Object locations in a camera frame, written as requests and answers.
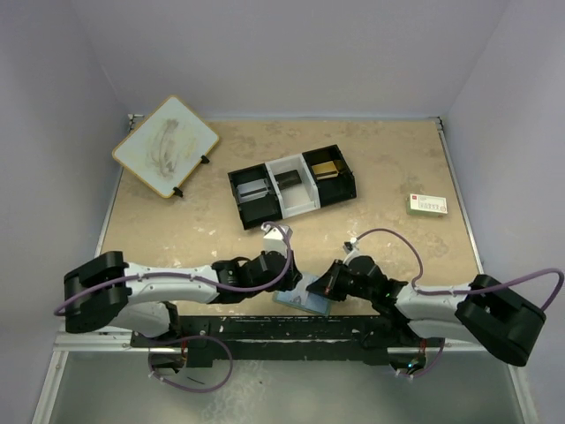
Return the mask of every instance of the metal frame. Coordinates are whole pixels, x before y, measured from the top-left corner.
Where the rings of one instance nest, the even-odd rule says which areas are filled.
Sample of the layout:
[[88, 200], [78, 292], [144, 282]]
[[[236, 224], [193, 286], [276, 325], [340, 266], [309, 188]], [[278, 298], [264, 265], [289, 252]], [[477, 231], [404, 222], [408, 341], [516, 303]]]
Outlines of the metal frame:
[[[471, 222], [469, 216], [467, 215], [467, 210], [463, 202], [463, 196], [461, 194], [461, 189], [457, 181], [457, 177], [454, 170], [454, 165], [451, 160], [451, 156], [448, 150], [448, 144], [443, 132], [443, 123], [439, 117], [430, 118], [434, 121], [437, 126], [438, 134], [440, 136], [441, 145], [443, 147], [443, 152], [445, 154], [449, 173], [453, 181], [454, 188], [456, 190], [457, 200], [459, 201], [459, 206], [463, 215], [463, 221], [465, 223], [465, 228], [469, 235], [469, 240], [471, 242], [471, 247], [473, 254], [475, 256], [475, 262], [477, 264], [478, 272], [482, 273], [483, 265], [481, 263], [477, 243], [475, 241], [473, 231], [471, 228]], [[135, 117], [131, 119], [132, 125], [135, 125]], [[120, 170], [117, 176], [116, 187], [114, 193], [112, 194], [108, 211], [104, 217], [102, 224], [102, 230], [98, 243], [96, 245], [95, 255], [100, 254], [102, 250], [102, 245], [108, 230], [109, 220], [114, 208], [114, 203], [117, 197], [117, 190], [119, 187], [120, 180], [122, 178], [123, 169]], [[104, 328], [100, 331], [88, 334], [88, 335], [69, 335], [64, 332], [64, 329], [59, 331], [56, 336], [56, 341], [54, 344], [53, 354], [51, 356], [51, 361], [49, 363], [48, 372], [45, 376], [45, 381], [41, 389], [41, 395], [38, 404], [35, 409], [34, 419], [32, 424], [48, 424], [51, 413], [53, 412], [53, 407], [57, 399], [57, 393], [61, 379], [63, 377], [64, 367], [68, 358], [69, 352], [148, 352], [147, 348], [131, 348], [131, 333], [128, 331], [122, 331], [115, 328]], [[469, 344], [465, 342], [458, 342], [449, 340], [446, 343], [446, 348], [452, 352], [483, 352], [485, 349], [481, 346], [476, 346], [474, 344]], [[175, 348], [152, 348], [151, 352], [175, 352]], [[389, 353], [410, 353], [414, 352], [413, 348], [390, 348]], [[531, 397], [530, 385], [528, 383], [527, 374], [523, 368], [508, 366], [508, 373], [514, 386], [516, 399], [519, 404], [524, 423], [525, 424], [539, 424], [539, 416]]]

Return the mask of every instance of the whiteboard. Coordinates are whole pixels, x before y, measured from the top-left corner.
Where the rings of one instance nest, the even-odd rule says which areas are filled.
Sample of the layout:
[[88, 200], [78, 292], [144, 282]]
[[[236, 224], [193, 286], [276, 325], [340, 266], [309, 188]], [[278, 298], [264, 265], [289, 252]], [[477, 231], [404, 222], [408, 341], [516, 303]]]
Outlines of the whiteboard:
[[220, 137], [172, 95], [112, 152], [164, 198], [174, 194]]

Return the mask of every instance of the tabletop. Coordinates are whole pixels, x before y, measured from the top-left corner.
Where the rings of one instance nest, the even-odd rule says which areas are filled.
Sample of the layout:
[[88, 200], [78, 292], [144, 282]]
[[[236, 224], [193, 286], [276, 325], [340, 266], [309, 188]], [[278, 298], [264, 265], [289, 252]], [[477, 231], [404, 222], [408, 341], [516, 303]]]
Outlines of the tabletop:
[[[322, 275], [343, 259], [343, 242], [385, 227], [403, 234], [424, 263], [422, 285], [470, 282], [477, 274], [471, 241], [457, 200], [436, 124], [423, 121], [212, 121], [220, 141], [180, 187], [184, 198], [163, 199], [130, 172], [122, 174], [102, 251], [121, 250], [124, 259], [152, 267], [195, 268], [236, 256], [254, 258], [262, 232], [245, 231], [228, 172], [336, 144], [355, 175], [358, 197], [282, 221], [301, 271]], [[442, 218], [410, 216], [410, 193], [447, 199]], [[418, 273], [412, 252], [385, 233], [359, 244], [383, 272], [409, 280]], [[263, 292], [236, 305], [178, 302], [186, 315], [301, 315]], [[333, 315], [375, 314], [370, 302], [348, 298]]]

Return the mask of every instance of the eraser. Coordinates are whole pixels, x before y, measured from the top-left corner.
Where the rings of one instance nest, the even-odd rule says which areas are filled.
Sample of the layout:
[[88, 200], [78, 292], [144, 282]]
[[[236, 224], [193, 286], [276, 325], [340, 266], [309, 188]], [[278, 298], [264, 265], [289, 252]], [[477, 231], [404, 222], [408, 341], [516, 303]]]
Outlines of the eraser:
[[409, 215], [442, 217], [448, 214], [448, 201], [445, 197], [411, 193], [406, 200], [406, 212]]

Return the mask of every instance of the gray wall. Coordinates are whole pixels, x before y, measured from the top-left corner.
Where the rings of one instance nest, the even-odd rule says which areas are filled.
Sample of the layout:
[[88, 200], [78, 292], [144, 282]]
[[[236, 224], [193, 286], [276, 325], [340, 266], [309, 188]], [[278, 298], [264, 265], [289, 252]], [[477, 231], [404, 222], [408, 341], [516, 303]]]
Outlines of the gray wall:
[[0, 421], [29, 422], [63, 274], [94, 254], [124, 134], [66, 0], [0, 1]]
[[[448, 143], [486, 272], [565, 268], [565, 2], [511, 2], [451, 108]], [[554, 277], [518, 288], [541, 304]], [[546, 423], [563, 422], [565, 293], [528, 374]]]
[[445, 113], [508, 0], [72, 0], [120, 101], [205, 116]]

